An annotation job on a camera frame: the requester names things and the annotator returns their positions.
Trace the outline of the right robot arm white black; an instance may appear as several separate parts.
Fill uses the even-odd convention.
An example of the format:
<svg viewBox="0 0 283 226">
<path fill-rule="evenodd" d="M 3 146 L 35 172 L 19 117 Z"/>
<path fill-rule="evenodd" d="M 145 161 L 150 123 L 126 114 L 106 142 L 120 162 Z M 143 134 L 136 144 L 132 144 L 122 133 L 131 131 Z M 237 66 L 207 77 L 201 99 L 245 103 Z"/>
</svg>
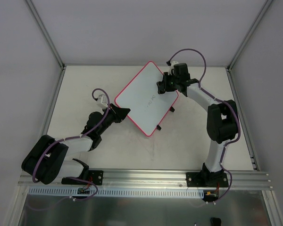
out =
<svg viewBox="0 0 283 226">
<path fill-rule="evenodd" d="M 227 146 L 240 138 L 241 130 L 236 103 L 223 101 L 190 77 L 186 63 L 168 61 L 169 71 L 157 82 L 158 94 L 178 91 L 194 100 L 207 112 L 207 133 L 211 139 L 208 157 L 198 173 L 186 173 L 188 187 L 228 187 L 223 159 Z"/>
</svg>

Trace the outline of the black bone-shaped eraser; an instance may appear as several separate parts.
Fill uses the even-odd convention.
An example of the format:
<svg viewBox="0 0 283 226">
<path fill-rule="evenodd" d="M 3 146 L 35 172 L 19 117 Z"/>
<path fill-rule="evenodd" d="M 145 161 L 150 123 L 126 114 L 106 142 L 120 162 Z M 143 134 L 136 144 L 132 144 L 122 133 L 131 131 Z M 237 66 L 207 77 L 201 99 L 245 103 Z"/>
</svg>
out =
<svg viewBox="0 0 283 226">
<path fill-rule="evenodd" d="M 157 82 L 157 87 L 158 87 L 158 94 L 162 95 L 165 93 L 164 83 L 162 81 Z"/>
</svg>

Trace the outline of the pink framed whiteboard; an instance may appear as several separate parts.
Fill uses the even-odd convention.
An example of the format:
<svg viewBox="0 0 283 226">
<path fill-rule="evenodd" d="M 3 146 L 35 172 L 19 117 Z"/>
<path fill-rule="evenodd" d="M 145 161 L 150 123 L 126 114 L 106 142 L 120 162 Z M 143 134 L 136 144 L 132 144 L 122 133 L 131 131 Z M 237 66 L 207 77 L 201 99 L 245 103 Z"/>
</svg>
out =
<svg viewBox="0 0 283 226">
<path fill-rule="evenodd" d="M 158 93 L 157 82 L 162 79 L 161 70 L 149 61 L 114 99 L 118 107 L 130 109 L 127 117 L 148 137 L 179 97 L 177 91 Z"/>
</svg>

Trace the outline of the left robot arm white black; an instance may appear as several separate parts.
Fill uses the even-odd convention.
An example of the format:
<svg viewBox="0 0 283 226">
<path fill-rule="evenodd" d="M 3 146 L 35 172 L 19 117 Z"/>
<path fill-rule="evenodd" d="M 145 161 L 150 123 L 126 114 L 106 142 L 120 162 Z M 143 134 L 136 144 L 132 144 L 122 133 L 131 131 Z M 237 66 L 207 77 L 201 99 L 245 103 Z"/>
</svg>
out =
<svg viewBox="0 0 283 226">
<path fill-rule="evenodd" d="M 45 185 L 52 183 L 56 178 L 61 178 L 62 184 L 65 185 L 94 182 L 95 175 L 90 172 L 87 163 L 77 158 L 66 158 L 97 148 L 102 141 L 103 132 L 113 123 L 121 123 L 130 111 L 129 108 L 110 104 L 101 113 L 92 112 L 78 136 L 59 140 L 49 135 L 41 136 L 24 158 L 21 169 L 33 177 L 33 182 Z"/>
</svg>

